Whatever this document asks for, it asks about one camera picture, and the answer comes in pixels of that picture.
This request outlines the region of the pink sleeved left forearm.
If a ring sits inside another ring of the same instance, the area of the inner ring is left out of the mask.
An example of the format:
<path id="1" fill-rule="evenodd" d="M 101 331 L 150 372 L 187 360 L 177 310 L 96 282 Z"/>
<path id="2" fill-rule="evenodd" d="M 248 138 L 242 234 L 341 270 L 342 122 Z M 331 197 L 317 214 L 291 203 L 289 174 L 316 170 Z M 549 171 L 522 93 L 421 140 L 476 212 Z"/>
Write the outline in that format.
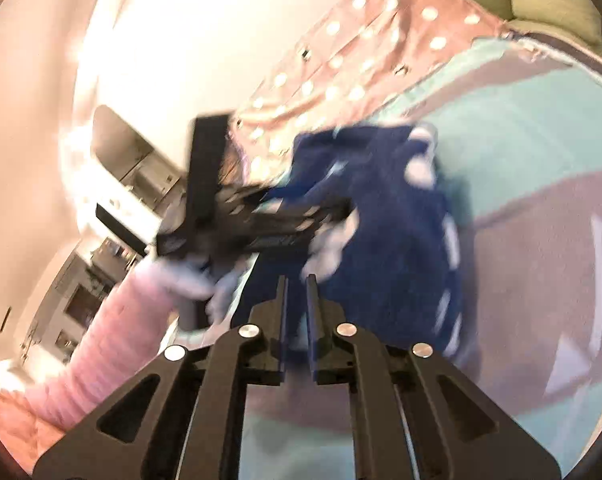
<path id="1" fill-rule="evenodd" d="M 26 390 L 39 418 L 70 429 L 157 355 L 176 307 L 167 292 L 138 275 L 148 260 L 112 289 L 65 369 Z"/>

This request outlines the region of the white gloved left hand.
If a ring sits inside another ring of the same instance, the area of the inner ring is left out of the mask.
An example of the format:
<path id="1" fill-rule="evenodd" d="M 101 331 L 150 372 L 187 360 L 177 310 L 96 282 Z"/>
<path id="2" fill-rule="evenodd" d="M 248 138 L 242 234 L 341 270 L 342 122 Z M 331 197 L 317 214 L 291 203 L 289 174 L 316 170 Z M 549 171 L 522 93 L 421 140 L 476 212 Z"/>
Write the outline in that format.
<path id="1" fill-rule="evenodd" d="M 213 268 L 202 257 L 183 260 L 155 258 L 144 264 L 149 283 L 159 286 L 175 299 L 177 326 L 182 332 L 196 332 L 220 324 L 233 303 L 249 260 L 240 257 L 228 266 Z"/>

